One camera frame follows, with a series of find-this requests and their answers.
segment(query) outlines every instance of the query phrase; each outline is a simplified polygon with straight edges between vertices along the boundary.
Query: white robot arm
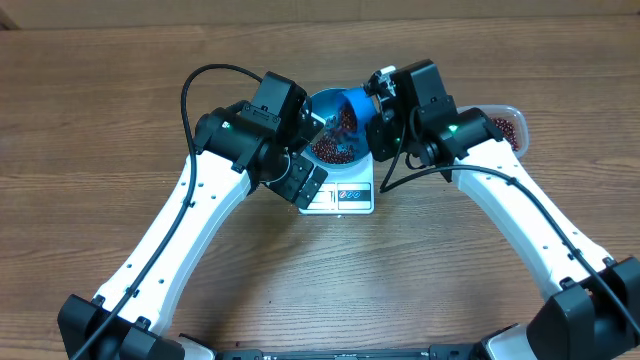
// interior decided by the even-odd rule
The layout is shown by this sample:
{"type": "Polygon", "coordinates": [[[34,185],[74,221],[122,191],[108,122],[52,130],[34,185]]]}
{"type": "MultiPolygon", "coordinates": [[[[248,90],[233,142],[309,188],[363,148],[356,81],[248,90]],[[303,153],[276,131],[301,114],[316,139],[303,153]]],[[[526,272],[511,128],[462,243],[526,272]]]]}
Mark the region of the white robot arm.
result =
{"type": "MultiPolygon", "coordinates": [[[[204,151],[197,156],[197,163],[191,209],[135,295],[118,314],[131,323],[140,317],[149,320],[148,330],[160,336],[169,330],[182,290],[215,233],[251,188],[247,171],[231,170],[231,161],[223,157],[204,151]]],[[[113,310],[162,241],[187,194],[190,172],[187,159],[173,193],[138,247],[94,295],[105,299],[103,309],[113,310]]]]}
{"type": "MultiPolygon", "coordinates": [[[[456,165],[482,166],[517,178],[540,200],[563,232],[570,235],[571,242],[582,251],[589,264],[598,272],[605,269],[604,260],[611,258],[609,253],[562,214],[527,174],[508,142],[491,139],[467,151],[469,156],[456,159],[456,165]]],[[[540,210],[520,190],[502,179],[473,171],[453,171],[453,182],[496,224],[526,265],[545,301],[562,291],[565,279],[580,282],[590,276],[562,244],[540,210]]]]}

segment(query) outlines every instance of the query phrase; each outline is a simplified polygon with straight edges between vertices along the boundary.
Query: white scale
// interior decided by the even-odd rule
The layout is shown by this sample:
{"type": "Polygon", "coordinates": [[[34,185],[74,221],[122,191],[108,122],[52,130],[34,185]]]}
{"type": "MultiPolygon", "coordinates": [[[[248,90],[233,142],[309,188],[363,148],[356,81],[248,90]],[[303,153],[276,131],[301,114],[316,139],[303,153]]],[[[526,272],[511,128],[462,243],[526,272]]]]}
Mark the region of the white scale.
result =
{"type": "MultiPolygon", "coordinates": [[[[335,119],[339,108],[336,106],[336,97],[344,90],[346,89],[325,89],[313,95],[311,97],[313,99],[312,116],[323,123],[327,119],[335,119]]],[[[370,111],[375,111],[373,102],[366,98],[364,90],[357,89],[356,91],[361,94],[356,95],[355,98],[370,102],[370,111]]],[[[310,147],[305,149],[302,156],[309,159],[314,165],[326,170],[329,175],[324,184],[320,186],[320,190],[309,207],[306,210],[300,209],[300,213],[305,215],[348,215],[371,214],[373,212],[373,155],[371,152],[349,164],[339,165],[321,161],[311,153],[310,147]]]]}

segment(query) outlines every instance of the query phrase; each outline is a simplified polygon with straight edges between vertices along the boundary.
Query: blue bowl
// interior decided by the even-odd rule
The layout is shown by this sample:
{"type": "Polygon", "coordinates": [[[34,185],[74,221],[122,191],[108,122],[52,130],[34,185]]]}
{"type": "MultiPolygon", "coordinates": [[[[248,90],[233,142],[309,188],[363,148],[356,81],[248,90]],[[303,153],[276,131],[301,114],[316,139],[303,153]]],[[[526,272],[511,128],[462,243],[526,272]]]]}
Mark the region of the blue bowl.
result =
{"type": "MultiPolygon", "coordinates": [[[[357,163],[369,153],[369,146],[367,145],[365,131],[360,131],[360,128],[364,127],[364,124],[370,119],[371,116],[368,115],[370,113],[370,110],[367,109],[366,105],[368,104],[364,100],[360,99],[357,103],[352,100],[354,96],[352,92],[353,90],[357,90],[357,88],[351,90],[340,88],[325,89],[311,96],[313,112],[327,120],[325,132],[326,130],[329,130],[331,129],[331,127],[333,127],[333,125],[330,123],[330,119],[338,118],[340,109],[342,109],[346,101],[350,101],[350,103],[354,105],[354,113],[356,114],[358,121],[359,129],[356,134],[354,134],[354,136],[357,137],[358,141],[350,141],[348,144],[345,144],[346,146],[351,145],[354,148],[355,158],[352,162],[347,164],[329,164],[318,159],[318,157],[315,156],[315,154],[311,151],[311,146],[308,146],[304,150],[307,157],[322,165],[323,167],[332,169],[345,169],[352,166],[354,163],[357,163]],[[369,119],[366,119],[364,121],[361,119],[361,117],[367,116],[369,116],[369,119]]],[[[366,100],[368,100],[371,107],[373,107],[373,101],[368,98],[366,100]]]]}

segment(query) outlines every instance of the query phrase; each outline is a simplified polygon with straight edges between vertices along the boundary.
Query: scale platform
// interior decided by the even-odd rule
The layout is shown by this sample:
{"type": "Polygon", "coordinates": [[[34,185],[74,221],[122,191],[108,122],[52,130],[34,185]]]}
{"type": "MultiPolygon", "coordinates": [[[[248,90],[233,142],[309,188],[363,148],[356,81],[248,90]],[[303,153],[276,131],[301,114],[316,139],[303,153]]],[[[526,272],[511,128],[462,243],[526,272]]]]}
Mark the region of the scale platform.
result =
{"type": "MultiPolygon", "coordinates": [[[[326,120],[327,124],[336,122],[340,106],[343,101],[340,97],[346,89],[326,89],[313,95],[313,112],[326,120]]],[[[362,96],[362,101],[368,100],[364,91],[360,95],[354,90],[349,90],[349,96],[362,96]]],[[[346,164],[327,163],[313,152],[309,146],[302,156],[309,159],[315,165],[323,168],[329,174],[324,184],[314,197],[309,207],[300,209],[305,215],[350,215],[371,214],[374,210],[373,190],[373,156],[369,152],[364,132],[354,135],[354,142],[342,143],[338,148],[351,147],[354,151],[353,161],[346,164]]]]}

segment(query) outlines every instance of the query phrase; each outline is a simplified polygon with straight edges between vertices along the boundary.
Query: kitchen scale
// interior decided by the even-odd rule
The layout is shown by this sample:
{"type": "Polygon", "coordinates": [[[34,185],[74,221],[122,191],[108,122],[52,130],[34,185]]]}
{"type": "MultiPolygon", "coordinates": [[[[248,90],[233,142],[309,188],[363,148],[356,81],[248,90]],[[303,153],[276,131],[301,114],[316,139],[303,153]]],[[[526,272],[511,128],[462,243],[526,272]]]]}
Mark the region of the kitchen scale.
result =
{"type": "Polygon", "coordinates": [[[377,113],[362,88],[326,89],[311,97],[324,134],[302,156],[329,174],[305,215],[371,214],[374,209],[373,156],[364,125],[377,113]]]}

